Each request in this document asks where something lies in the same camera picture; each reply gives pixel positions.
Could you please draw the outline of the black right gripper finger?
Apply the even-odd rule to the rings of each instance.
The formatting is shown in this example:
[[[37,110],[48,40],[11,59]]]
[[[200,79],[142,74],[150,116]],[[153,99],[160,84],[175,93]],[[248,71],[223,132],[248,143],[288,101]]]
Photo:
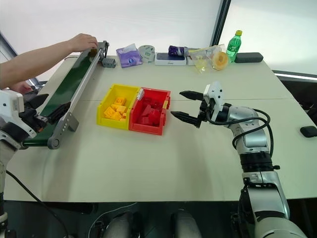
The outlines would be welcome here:
[[[193,117],[189,115],[188,113],[180,112],[180,111],[171,111],[171,114],[177,119],[181,120],[182,122],[194,125],[196,128],[200,128],[201,126],[201,120],[198,116]]]
[[[196,91],[181,91],[179,92],[180,95],[183,97],[190,99],[190,100],[199,100],[202,101],[204,99],[203,93],[196,92]]]

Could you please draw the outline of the person's bare reaching hand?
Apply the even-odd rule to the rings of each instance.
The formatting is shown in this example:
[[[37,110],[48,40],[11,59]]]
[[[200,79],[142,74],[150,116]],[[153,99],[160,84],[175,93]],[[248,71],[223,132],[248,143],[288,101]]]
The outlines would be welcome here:
[[[96,49],[98,42],[94,36],[80,33],[68,40],[67,45],[71,52],[82,52],[87,49]]]

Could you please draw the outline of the person's bare resting hand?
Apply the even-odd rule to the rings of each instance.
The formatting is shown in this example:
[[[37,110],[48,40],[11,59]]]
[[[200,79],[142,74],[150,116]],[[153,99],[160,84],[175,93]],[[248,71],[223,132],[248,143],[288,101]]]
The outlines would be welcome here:
[[[32,88],[26,81],[23,81],[10,86],[10,90],[21,94],[26,94],[32,91]]]

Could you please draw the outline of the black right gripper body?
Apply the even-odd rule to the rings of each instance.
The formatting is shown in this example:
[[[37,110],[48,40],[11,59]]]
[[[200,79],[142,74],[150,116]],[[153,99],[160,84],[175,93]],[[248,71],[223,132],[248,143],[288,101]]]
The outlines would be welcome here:
[[[207,122],[208,121],[207,115],[213,111],[213,108],[214,108],[214,99],[210,99],[208,103],[205,101],[205,99],[203,99],[200,104],[198,120],[200,122],[202,121]]]

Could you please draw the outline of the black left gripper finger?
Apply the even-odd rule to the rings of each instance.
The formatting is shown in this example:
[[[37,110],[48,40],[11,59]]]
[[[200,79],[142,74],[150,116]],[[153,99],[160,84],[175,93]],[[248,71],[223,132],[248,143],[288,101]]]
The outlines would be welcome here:
[[[41,106],[49,94],[32,94],[32,95],[24,95],[24,106],[36,109]]]
[[[56,123],[58,122],[69,110],[71,103],[67,102],[65,104],[60,105],[57,107],[53,112],[51,112],[47,118],[48,123]]]

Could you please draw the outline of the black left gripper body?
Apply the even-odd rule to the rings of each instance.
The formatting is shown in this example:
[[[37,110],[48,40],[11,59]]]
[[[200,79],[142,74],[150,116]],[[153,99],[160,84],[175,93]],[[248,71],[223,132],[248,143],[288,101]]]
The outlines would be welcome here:
[[[19,117],[24,123],[31,127],[36,133],[41,132],[48,124],[47,119],[37,114],[37,111],[30,107],[25,107]]]

